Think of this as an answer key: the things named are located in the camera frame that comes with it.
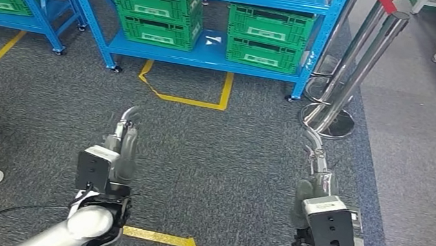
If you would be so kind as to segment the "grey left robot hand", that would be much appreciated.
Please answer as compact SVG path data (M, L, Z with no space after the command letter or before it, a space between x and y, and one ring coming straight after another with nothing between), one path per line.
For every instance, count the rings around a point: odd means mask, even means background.
M119 157L113 161L110 181L129 184L135 172L135 155L139 137L138 124L141 119L141 108L133 106L123 112L116 124L114 133L109 134L104 145L115 151Z

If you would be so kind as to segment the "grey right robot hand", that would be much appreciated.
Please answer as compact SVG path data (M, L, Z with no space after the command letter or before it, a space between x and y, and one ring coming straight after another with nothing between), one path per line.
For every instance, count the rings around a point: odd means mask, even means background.
M310 175L297 183L293 208L290 214L292 225L296 229L308 227L302 202L329 195L338 195L337 178L334 172L328 168L323 141L317 131L310 127L305 128L306 137L311 145L305 144L308 161L310 163Z

